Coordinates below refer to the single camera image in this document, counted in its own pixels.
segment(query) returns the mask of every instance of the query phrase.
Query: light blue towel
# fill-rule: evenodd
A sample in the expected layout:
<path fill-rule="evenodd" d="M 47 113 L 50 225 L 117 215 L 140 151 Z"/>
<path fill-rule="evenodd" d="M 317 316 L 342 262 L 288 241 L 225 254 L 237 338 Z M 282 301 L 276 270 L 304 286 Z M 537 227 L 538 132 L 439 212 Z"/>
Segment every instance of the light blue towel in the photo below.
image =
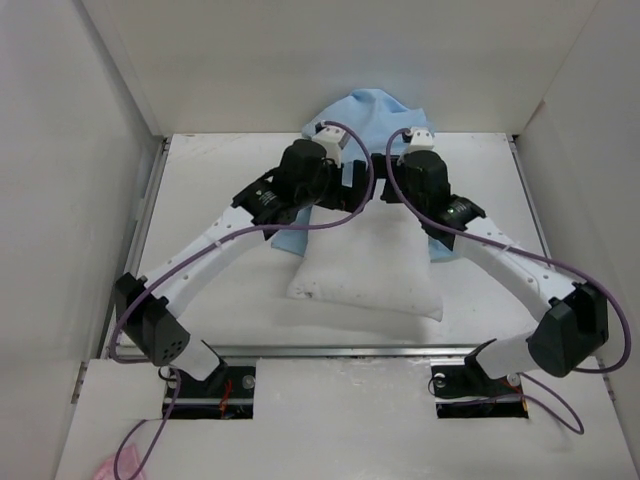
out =
<path fill-rule="evenodd" d="M 410 110 L 386 92 L 373 89 L 354 90 L 347 97 L 338 100 L 325 108 L 302 128 L 302 135 L 311 138 L 315 135 L 315 126 L 322 120 L 333 120 L 351 127 L 364 141 L 371 153 L 384 153 L 389 136 L 399 128 L 428 127 L 432 132 L 433 125 L 422 109 Z M 398 155 L 406 145 L 398 137 L 393 143 L 391 152 Z M 342 175 L 343 185 L 351 186 L 354 160 L 364 160 L 358 144 L 350 139 L 342 151 L 342 162 L 345 164 Z M 311 208 L 302 210 L 296 219 L 297 224 L 308 225 Z M 304 256 L 307 248 L 308 232 L 279 232 L 271 245 L 280 250 Z M 453 254 L 440 242 L 429 238 L 431 261 L 450 259 Z"/>

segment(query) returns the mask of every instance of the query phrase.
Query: pink object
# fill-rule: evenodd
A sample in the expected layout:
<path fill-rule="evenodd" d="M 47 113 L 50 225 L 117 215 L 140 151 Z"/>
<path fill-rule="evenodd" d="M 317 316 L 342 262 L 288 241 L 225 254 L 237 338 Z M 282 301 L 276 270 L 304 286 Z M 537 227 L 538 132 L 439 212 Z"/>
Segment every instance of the pink object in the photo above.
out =
<path fill-rule="evenodd" d="M 100 466 L 98 471 L 93 476 L 93 480 L 115 480 L 115 475 L 113 473 L 113 462 L 115 461 L 116 456 L 110 456 L 105 462 Z M 131 476 L 135 473 L 135 471 L 140 466 L 140 457 L 138 456 L 138 449 L 135 445 L 129 445 L 128 447 L 122 449 L 122 453 L 120 454 L 120 459 L 118 461 L 118 475 L 123 480 L 134 480 Z M 146 480 L 144 475 L 144 471 L 141 471 L 138 475 L 136 475 L 135 480 Z"/>

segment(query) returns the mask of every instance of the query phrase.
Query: table surface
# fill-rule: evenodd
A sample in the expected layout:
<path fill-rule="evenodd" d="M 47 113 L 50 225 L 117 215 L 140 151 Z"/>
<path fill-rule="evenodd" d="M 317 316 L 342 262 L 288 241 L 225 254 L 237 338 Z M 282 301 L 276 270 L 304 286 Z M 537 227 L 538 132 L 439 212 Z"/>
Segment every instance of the table surface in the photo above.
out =
<path fill-rule="evenodd" d="M 244 185 L 276 164 L 293 134 L 176 136 L 141 271 L 204 230 Z M 439 134 L 454 191 L 483 206 L 522 246 L 540 251 L 531 212 L 502 134 Z M 259 247 L 191 304 L 181 321 L 216 344 L 477 343 L 534 325 L 497 282 L 466 260 L 433 265 L 442 323 L 284 298 L 300 259 Z M 600 376 L 535 376 L 581 415 L 586 434 L 536 405 L 530 420 L 438 420 L 426 359 L 258 361 L 255 418 L 167 424 L 148 480 L 636 478 Z M 589 366 L 595 361 L 589 359 Z M 535 385 L 524 385 L 565 418 Z M 149 365 L 89 365 L 58 480 L 91 478 L 139 419 L 158 419 L 163 383 Z M 133 437 L 141 453 L 158 421 Z"/>
<path fill-rule="evenodd" d="M 164 263 L 208 228 L 236 193 L 279 163 L 283 149 L 296 138 L 299 135 L 174 136 L 139 273 Z M 436 150 L 447 162 L 455 193 L 482 206 L 524 248 L 541 252 L 506 135 L 440 133 Z M 535 327 L 515 297 L 466 259 L 432 265 L 431 275 L 443 295 L 441 323 L 287 299 L 287 285 L 301 261 L 262 245 L 207 286 L 180 321 L 215 345 L 477 344 Z"/>

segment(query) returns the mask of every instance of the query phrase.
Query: white fabric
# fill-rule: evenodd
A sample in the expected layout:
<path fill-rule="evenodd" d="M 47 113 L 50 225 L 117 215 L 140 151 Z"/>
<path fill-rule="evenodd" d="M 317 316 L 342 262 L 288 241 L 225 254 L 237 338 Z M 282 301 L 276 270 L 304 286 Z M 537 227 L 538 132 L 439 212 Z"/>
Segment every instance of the white fabric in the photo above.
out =
<path fill-rule="evenodd" d="M 429 276 L 427 234 L 400 204 L 379 200 L 341 227 L 309 232 L 287 297 L 356 305 L 442 320 L 442 297 Z M 314 207 L 312 224 L 345 212 Z"/>

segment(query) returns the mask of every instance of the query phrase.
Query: screw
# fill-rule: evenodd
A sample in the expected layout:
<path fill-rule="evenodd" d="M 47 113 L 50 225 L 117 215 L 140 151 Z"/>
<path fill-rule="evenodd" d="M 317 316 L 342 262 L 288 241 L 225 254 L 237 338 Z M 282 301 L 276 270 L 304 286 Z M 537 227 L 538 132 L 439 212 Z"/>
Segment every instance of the screw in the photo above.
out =
<path fill-rule="evenodd" d="M 512 387 L 519 386 L 520 375 L 518 375 L 517 373 L 510 373 L 509 375 L 507 375 L 507 382 L 509 382 L 509 385 L 511 385 Z"/>
<path fill-rule="evenodd" d="M 256 379 L 253 375 L 245 375 L 242 377 L 242 386 L 247 390 L 251 390 L 256 386 Z"/>
<path fill-rule="evenodd" d="M 447 385 L 447 376 L 442 372 L 436 373 L 433 376 L 433 384 L 438 388 L 445 387 Z"/>

